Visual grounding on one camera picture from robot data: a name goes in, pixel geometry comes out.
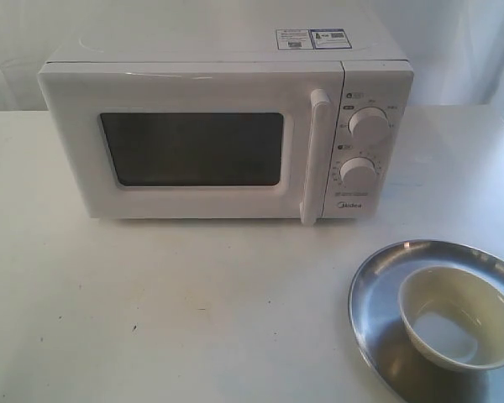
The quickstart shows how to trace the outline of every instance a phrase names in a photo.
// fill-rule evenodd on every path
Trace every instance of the stainless steel plate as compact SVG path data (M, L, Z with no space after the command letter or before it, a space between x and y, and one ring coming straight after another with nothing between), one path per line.
M409 403L504 403L504 367L471 374L448 371L427 361L409 341L397 291L407 275L431 265L472 271L504 294L504 262L480 250L428 240L384 248L360 266L349 292L349 318L365 361Z

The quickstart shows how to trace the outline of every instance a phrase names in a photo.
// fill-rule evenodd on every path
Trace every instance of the brand logo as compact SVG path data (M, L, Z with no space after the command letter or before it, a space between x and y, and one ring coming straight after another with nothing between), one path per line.
M340 201L338 203L338 208L362 208L361 203L348 203L346 201Z

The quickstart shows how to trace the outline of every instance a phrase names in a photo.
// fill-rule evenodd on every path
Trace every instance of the microwave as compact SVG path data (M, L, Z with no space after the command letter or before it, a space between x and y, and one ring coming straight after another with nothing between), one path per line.
M38 75L90 216L373 214L413 72L362 3L111 2Z

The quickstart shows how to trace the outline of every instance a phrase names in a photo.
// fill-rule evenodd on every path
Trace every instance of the white bowl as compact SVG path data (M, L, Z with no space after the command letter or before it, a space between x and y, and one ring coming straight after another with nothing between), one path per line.
M436 365L454 371L504 365L504 295L481 277L427 267L402 282L398 303L412 344Z

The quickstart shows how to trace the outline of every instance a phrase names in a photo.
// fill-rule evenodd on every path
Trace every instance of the barcode sticker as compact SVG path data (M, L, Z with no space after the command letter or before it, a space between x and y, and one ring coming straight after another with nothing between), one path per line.
M314 49L351 49L343 29L310 29Z
M311 50L313 49L310 31L308 29L277 29L276 43L279 50Z

